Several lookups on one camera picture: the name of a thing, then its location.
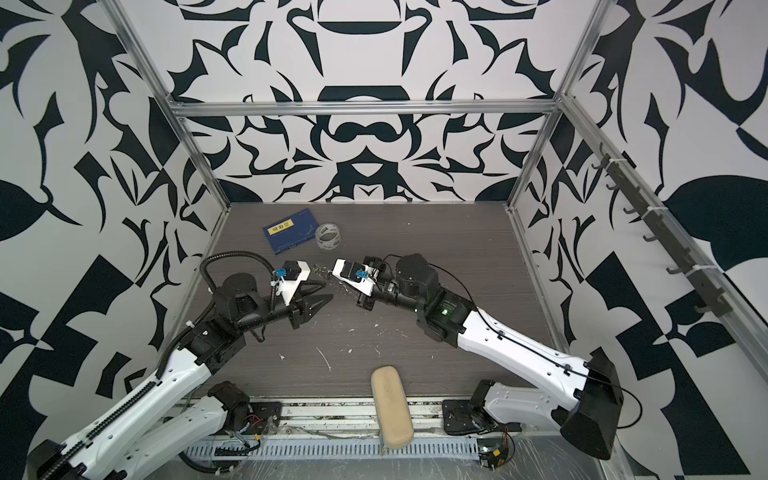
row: black and white wallpaper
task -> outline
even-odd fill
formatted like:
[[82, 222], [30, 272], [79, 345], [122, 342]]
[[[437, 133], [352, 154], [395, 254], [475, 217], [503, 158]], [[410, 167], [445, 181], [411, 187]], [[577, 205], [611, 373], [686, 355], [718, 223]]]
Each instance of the black and white wallpaper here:
[[543, 114], [190, 118], [233, 202], [507, 200]]
[[768, 2], [620, 0], [574, 93], [768, 318]]
[[[619, 0], [574, 90], [766, 315], [765, 2]], [[636, 478], [766, 478], [768, 386], [567, 119], [517, 206], [571, 350], [602, 349], [644, 405], [619, 431]], [[620, 425], [637, 407], [627, 398]]]
[[[575, 355], [601, 350], [642, 419], [618, 431], [636, 478], [766, 478], [768, 385], [562, 118], [517, 211]], [[637, 403], [625, 395], [619, 426]]]
[[141, 381], [220, 214], [95, 0], [0, 2], [2, 477]]
[[179, 101], [552, 98], [595, 0], [126, 0]]

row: gray wood grain tabletop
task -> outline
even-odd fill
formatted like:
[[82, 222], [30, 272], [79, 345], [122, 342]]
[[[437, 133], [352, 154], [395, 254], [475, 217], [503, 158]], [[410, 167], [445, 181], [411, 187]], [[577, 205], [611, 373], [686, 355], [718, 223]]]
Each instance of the gray wood grain tabletop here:
[[[328, 268], [337, 258], [362, 261], [366, 255], [421, 253], [461, 279], [475, 302], [497, 320], [551, 345], [502, 204], [314, 204], [309, 208], [318, 223], [341, 229], [341, 245], [326, 251], [311, 240], [274, 255], [262, 227], [305, 207], [234, 204], [214, 251], [251, 250], [275, 267], [285, 260], [305, 260]], [[266, 269], [254, 260], [220, 260], [209, 271], [217, 284], [247, 271], [257, 278], [262, 295], [269, 292]], [[439, 274], [446, 288], [465, 296], [452, 278]], [[196, 396], [224, 380], [251, 396], [370, 396], [371, 373], [385, 365], [398, 369], [410, 396], [471, 395], [482, 379], [530, 386], [487, 359], [431, 340], [417, 327], [413, 313], [381, 303], [368, 312], [355, 305], [356, 296], [331, 286], [321, 293], [336, 296], [309, 323], [298, 330], [287, 320], [271, 324], [264, 343], [246, 335], [246, 347]], [[197, 316], [209, 299], [200, 282], [186, 319]]]

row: roll of tape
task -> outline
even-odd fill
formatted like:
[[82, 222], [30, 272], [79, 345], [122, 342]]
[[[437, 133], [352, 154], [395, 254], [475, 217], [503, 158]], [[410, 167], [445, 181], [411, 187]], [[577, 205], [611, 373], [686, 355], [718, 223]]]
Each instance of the roll of tape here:
[[341, 243], [341, 230], [334, 223], [324, 223], [315, 230], [315, 240], [323, 250], [333, 250]]

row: beige cushion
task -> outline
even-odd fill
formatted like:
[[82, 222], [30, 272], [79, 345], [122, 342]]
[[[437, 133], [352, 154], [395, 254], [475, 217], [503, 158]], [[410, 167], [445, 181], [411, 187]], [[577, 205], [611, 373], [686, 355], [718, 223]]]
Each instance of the beige cushion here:
[[413, 440], [413, 422], [406, 392], [395, 367], [377, 369], [371, 375], [371, 388], [384, 445], [390, 449], [408, 445]]

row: blue box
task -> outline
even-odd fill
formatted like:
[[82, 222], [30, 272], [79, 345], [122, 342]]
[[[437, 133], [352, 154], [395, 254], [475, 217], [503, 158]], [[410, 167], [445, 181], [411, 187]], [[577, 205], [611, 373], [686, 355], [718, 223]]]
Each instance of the blue box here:
[[311, 240], [317, 230], [317, 220], [313, 217], [309, 208], [305, 208], [290, 217], [285, 217], [270, 225], [264, 230], [264, 236], [270, 243], [272, 251], [277, 255], [296, 245]]

